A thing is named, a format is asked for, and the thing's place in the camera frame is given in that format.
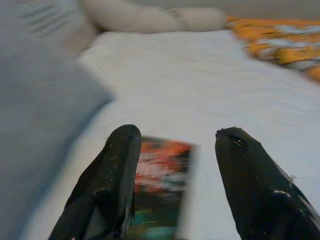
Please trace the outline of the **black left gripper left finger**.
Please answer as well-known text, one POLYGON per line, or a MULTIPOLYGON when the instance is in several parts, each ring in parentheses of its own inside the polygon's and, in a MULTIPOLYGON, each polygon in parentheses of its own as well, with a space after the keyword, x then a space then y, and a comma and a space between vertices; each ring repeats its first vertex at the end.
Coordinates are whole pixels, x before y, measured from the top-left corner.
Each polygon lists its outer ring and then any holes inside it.
POLYGON ((116 128, 82 172, 49 239, 83 240, 95 210, 103 230, 92 240, 124 240, 135 218, 135 179, 142 135, 134 124, 116 128))

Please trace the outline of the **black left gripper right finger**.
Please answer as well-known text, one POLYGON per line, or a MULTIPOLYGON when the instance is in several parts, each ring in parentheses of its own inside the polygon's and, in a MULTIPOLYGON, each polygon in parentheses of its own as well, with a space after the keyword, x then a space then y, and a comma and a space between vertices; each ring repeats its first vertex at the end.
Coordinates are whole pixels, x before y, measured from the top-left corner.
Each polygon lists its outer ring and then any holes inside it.
POLYGON ((320 238, 320 215, 259 141, 242 128, 222 128, 215 154, 242 240, 320 238))

